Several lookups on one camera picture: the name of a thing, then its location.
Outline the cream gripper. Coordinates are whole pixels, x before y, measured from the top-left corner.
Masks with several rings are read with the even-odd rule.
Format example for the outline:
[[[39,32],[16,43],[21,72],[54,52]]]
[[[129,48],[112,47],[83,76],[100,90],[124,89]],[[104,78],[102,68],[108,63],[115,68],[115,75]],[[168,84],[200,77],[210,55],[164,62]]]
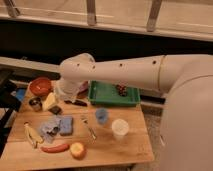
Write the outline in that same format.
[[[42,103],[44,111],[49,110],[58,103],[58,99],[75,102],[80,85],[65,79],[57,80],[54,86],[54,93],[51,92]]]

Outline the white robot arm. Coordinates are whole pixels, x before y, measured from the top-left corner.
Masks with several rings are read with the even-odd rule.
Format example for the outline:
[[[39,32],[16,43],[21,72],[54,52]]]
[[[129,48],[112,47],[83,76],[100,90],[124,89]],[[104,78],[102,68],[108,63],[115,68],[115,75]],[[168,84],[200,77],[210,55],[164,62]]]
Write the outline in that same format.
[[[158,171],[213,171],[213,55],[158,55],[97,62],[83,53],[58,66],[56,97],[73,100],[86,81],[166,96]]]

